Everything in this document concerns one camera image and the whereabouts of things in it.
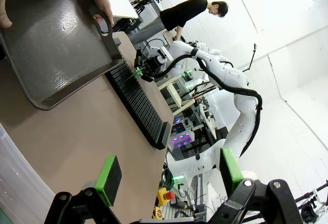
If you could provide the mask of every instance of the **green light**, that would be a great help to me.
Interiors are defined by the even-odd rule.
[[[177,180],[177,179],[183,179],[184,178],[184,176],[183,175],[181,175],[181,176],[175,176],[175,177],[173,177],[173,179],[174,180]]]

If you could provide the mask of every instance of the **human hand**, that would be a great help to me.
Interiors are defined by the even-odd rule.
[[[8,19],[5,4],[6,4],[6,0],[0,0],[0,27],[10,28],[12,22]]]
[[[106,14],[106,16],[109,19],[109,22],[112,25],[114,25],[113,12],[111,10],[111,3],[109,2],[109,0],[94,0],[94,1],[96,2],[99,9]],[[101,23],[101,21],[103,20],[102,16],[100,16],[99,14],[94,15],[94,18],[98,23]]]

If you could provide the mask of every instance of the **workbench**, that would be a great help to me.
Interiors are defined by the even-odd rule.
[[[115,33],[129,66],[136,51]],[[154,82],[140,84],[163,121],[172,112]],[[101,76],[50,111],[34,108],[6,61],[0,61],[0,123],[54,193],[77,194],[96,180],[105,159],[117,155],[122,171],[113,212],[121,223],[151,218],[166,150],[149,145],[108,80]]]

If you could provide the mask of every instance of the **table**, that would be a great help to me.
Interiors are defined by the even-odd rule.
[[[173,43],[173,37],[176,36],[176,33],[174,30],[171,30],[171,31],[165,30],[163,32],[163,36],[164,36],[165,40],[167,41],[167,43],[169,45],[171,45]]]
[[[109,0],[114,17],[138,18],[129,0]]]
[[[132,67],[133,45],[123,32],[114,36]],[[156,84],[140,84],[161,119],[172,124]],[[117,155],[122,179],[112,210],[121,223],[151,217],[166,151],[149,145],[104,76],[41,111],[28,103],[9,65],[0,61],[0,94],[0,123],[53,192],[78,193],[97,179],[107,156]]]

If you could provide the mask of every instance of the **transparent plastic bin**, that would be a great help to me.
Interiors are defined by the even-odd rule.
[[[44,223],[54,196],[0,124],[0,209],[14,224]]]

